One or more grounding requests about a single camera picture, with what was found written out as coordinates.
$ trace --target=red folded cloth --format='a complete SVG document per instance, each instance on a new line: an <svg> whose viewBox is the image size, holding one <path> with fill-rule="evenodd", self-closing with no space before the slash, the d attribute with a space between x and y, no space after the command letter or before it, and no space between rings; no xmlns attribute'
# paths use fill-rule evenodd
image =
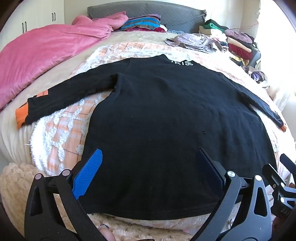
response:
<svg viewBox="0 0 296 241"><path fill-rule="evenodd" d="M252 58L252 53L248 53L246 50L243 50L240 47L237 47L233 44L228 44L228 47L230 52L233 52L234 54L243 59L250 60Z"/></svg>
<svg viewBox="0 0 296 241"><path fill-rule="evenodd" d="M161 27L158 27L154 30L152 29L148 29L148 28L138 28L138 27L134 27L134 28L128 28L125 30L126 32L132 32L132 31L147 31L147 32L160 32L160 33L165 33L165 30Z"/></svg>

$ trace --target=beige bed sheet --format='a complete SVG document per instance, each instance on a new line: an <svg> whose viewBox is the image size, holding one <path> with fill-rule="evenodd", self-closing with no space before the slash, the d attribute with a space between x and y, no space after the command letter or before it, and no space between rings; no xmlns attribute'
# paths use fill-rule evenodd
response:
<svg viewBox="0 0 296 241"><path fill-rule="evenodd" d="M60 63L48 72L36 79L30 86L24 89L9 105L0 112L0 167L9 162L17 164L31 164L30 138L35 123L16 128L15 110L24 104L28 98L49 89L68 79L72 72L85 61L98 47L120 42L144 42L161 43L166 38L174 38L176 34L157 32L115 32L110 38L85 50L79 55Z"/></svg>

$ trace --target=beige fur blanket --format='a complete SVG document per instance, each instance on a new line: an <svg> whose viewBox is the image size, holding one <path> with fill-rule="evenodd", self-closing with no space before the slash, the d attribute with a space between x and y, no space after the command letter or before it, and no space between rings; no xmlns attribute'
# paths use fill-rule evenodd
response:
<svg viewBox="0 0 296 241"><path fill-rule="evenodd" d="M11 222L22 235L24 235L27 197L33 178L37 173L40 173L40 171L32 165L10 163L3 169L0 176L0 193L3 206ZM66 227L71 231L75 231L60 197L56 195L55 198ZM155 241L187 241L192 237L192 235L181 230L158 229L129 224L103 214L90 214L89 217L96 227L99 227L101 223L108 225L116 240L120 241L136 241L150 238L155 239Z"/></svg>

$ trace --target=gray quilted headboard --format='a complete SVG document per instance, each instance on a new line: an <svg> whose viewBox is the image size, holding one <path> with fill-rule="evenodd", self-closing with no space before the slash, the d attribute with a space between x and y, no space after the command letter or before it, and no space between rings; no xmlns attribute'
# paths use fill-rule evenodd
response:
<svg viewBox="0 0 296 241"><path fill-rule="evenodd" d="M204 24L207 15L205 10L159 1L122 1L87 8L88 17L91 19L103 18L121 11L126 11L129 18L157 13L161 16L161 24L168 29L187 33L198 33L198 28Z"/></svg>

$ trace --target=long-sleeve shirt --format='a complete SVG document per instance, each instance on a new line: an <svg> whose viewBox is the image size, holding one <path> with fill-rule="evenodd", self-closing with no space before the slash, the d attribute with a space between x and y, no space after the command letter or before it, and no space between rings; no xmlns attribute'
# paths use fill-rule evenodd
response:
<svg viewBox="0 0 296 241"><path fill-rule="evenodd" d="M241 177L261 175L267 163L276 168L270 139L251 105L284 130L279 115L222 73L165 55L123 59L78 74L29 98L16 110L18 124L106 89L113 91L90 118L81 160L96 149L103 153L79 197L87 213L142 220L210 213L218 198L194 158L200 147Z"/></svg>

